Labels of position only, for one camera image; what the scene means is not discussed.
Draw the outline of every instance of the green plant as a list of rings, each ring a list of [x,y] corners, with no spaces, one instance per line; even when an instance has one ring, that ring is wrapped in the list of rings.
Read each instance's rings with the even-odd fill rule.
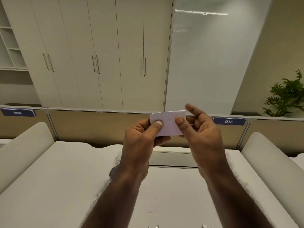
[[[289,116],[291,112],[290,108],[297,108],[304,111],[304,107],[301,105],[304,102],[304,87],[301,83],[302,74],[301,71],[296,71],[297,79],[288,80],[283,78],[283,84],[275,83],[271,88],[273,97],[265,99],[265,105],[269,105],[274,109],[264,109],[264,114],[272,117]]]

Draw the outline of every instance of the hand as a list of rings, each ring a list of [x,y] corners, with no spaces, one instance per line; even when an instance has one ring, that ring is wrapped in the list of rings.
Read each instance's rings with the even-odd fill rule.
[[[194,116],[187,116],[187,120],[177,117],[175,122],[189,143],[202,177],[229,167],[219,127],[204,111],[191,104],[185,107]]]
[[[149,119],[142,119],[127,128],[119,169],[130,173],[141,182],[148,174],[153,148],[170,140],[170,136],[156,138],[162,127],[162,121],[151,125]]]

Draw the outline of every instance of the forearm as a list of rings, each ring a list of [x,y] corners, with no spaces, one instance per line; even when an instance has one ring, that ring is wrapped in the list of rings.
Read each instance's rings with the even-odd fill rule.
[[[132,174],[118,171],[82,228],[127,228],[140,184]]]
[[[206,182],[224,228],[273,228],[266,216],[247,194],[227,162],[210,171]]]

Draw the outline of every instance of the number sign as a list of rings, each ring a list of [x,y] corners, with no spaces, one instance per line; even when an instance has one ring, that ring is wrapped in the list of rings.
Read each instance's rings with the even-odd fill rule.
[[[36,117],[33,109],[2,108],[1,111],[4,116]]]
[[[215,124],[218,125],[235,125],[243,126],[246,122],[245,118],[213,118]]]

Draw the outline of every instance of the cabinet door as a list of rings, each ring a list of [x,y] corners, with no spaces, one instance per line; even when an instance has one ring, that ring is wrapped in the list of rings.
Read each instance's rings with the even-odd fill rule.
[[[142,109],[143,0],[116,0],[124,110]]]
[[[2,0],[2,4],[42,106],[62,107],[30,0]]]
[[[163,111],[173,0],[145,0],[143,110]]]
[[[88,7],[102,105],[122,110],[115,0],[88,0]]]
[[[81,108],[78,84],[58,0],[32,0],[53,75],[64,107]]]
[[[87,0],[59,0],[59,3],[82,105],[102,109]]]

